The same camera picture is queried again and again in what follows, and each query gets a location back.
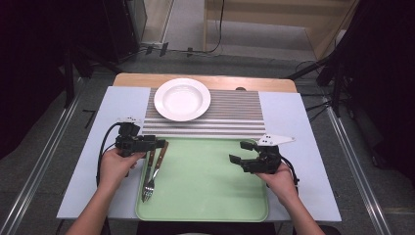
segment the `floor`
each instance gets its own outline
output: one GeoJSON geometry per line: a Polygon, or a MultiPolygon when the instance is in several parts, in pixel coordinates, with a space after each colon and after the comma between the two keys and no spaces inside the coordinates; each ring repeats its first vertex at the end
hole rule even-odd
{"type": "MultiPolygon", "coordinates": [[[[168,49],[202,49],[203,0],[175,0],[164,42],[168,49]]],[[[217,23],[209,23],[209,31],[217,32],[217,23]]],[[[217,34],[211,33],[207,39],[208,48],[215,46],[217,34]]],[[[186,58],[182,54],[168,54],[160,57],[153,53],[129,58],[119,65],[125,71],[229,74],[258,77],[284,77],[315,61],[304,30],[299,27],[257,25],[250,23],[224,23],[222,40],[217,50],[221,57],[186,58]]],[[[306,107],[324,102],[322,92],[330,92],[331,87],[318,87],[314,71],[296,80],[299,93],[306,107]]],[[[28,197],[30,204],[23,208],[23,217],[15,223],[18,227],[10,233],[1,234],[63,234],[71,221],[56,219],[56,213],[76,166],[77,157],[88,137],[91,114],[88,111],[99,109],[100,99],[106,88],[114,81],[114,75],[105,68],[96,67],[90,80],[76,80],[79,100],[73,107],[73,114],[64,129],[61,141],[46,161],[47,168],[41,172],[40,182],[35,193],[28,197]]],[[[33,168],[42,156],[49,136],[63,113],[65,94],[58,97],[48,112],[30,130],[20,147],[0,162],[0,221],[6,221],[11,205],[18,202],[18,195],[33,168]]],[[[308,112],[315,117],[322,109],[308,112]]],[[[324,223],[337,227],[342,234],[412,234],[415,230],[415,190],[411,182],[393,169],[378,169],[373,166],[369,148],[355,122],[341,106],[341,118],[333,120],[330,109],[321,113],[311,122],[311,127],[319,147],[332,189],[342,215],[340,223],[324,223]],[[346,130],[346,139],[352,147],[364,179],[378,203],[386,223],[374,219],[365,201],[365,188],[359,185],[361,175],[355,174],[350,164],[350,156],[345,152],[342,136],[336,130],[341,124],[346,130]]],[[[136,222],[111,221],[113,234],[134,234],[136,222]]],[[[279,234],[291,234],[292,225],[288,222],[276,223],[279,234]]]]}

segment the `black stand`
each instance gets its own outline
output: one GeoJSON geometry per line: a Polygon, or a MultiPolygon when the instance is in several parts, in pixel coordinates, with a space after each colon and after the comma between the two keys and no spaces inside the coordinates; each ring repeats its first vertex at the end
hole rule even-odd
{"type": "Polygon", "coordinates": [[[113,64],[107,62],[94,52],[90,51],[83,46],[73,46],[70,43],[67,44],[65,51],[65,83],[67,90],[67,99],[65,101],[65,108],[69,106],[74,98],[74,85],[73,85],[73,66],[76,67],[79,74],[82,77],[92,76],[92,68],[88,63],[87,59],[98,62],[102,66],[106,67],[108,70],[112,71],[115,74],[122,73],[122,70],[113,64]]]}
{"type": "Polygon", "coordinates": [[[366,18],[370,16],[368,13],[371,9],[372,4],[373,3],[366,3],[365,1],[360,1],[358,3],[356,12],[350,23],[350,26],[348,27],[347,32],[345,33],[343,39],[340,41],[339,45],[328,57],[300,71],[297,71],[292,75],[287,76],[288,79],[296,80],[297,78],[324,66],[323,71],[320,72],[316,81],[319,86],[327,86],[329,82],[334,78],[334,90],[332,93],[331,106],[338,118],[340,117],[339,102],[343,79],[345,77],[345,64],[348,58],[348,50],[350,50],[353,43],[358,40],[356,36],[357,32],[359,31],[360,25],[366,21],[366,18]]]}

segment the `person's left hand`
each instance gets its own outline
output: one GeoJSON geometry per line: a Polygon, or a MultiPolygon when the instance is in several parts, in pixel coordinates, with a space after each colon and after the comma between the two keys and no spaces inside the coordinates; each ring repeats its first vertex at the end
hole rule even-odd
{"type": "Polygon", "coordinates": [[[135,153],[123,158],[118,148],[111,149],[104,153],[101,161],[100,186],[116,190],[122,179],[131,168],[134,168],[137,161],[143,158],[146,153],[135,153]]]}

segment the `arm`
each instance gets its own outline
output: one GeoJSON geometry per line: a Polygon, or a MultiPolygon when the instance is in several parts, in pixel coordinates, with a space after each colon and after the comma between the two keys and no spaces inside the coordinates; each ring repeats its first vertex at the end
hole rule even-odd
{"type": "Polygon", "coordinates": [[[286,208],[299,235],[324,234],[300,200],[290,169],[285,164],[280,164],[275,174],[258,173],[257,176],[277,195],[278,201],[286,208]]]}
{"type": "Polygon", "coordinates": [[[111,200],[122,179],[144,153],[135,153],[123,158],[119,149],[107,151],[101,161],[100,184],[79,218],[67,234],[100,234],[111,200]]]}

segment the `white plate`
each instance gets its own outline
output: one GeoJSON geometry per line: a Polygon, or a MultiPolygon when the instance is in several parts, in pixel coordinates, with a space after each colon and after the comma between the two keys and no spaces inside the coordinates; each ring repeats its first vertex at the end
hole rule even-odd
{"type": "Polygon", "coordinates": [[[210,93],[199,81],[176,78],[163,84],[156,92],[155,106],[165,118],[185,121],[198,118],[210,105],[210,93]]]}

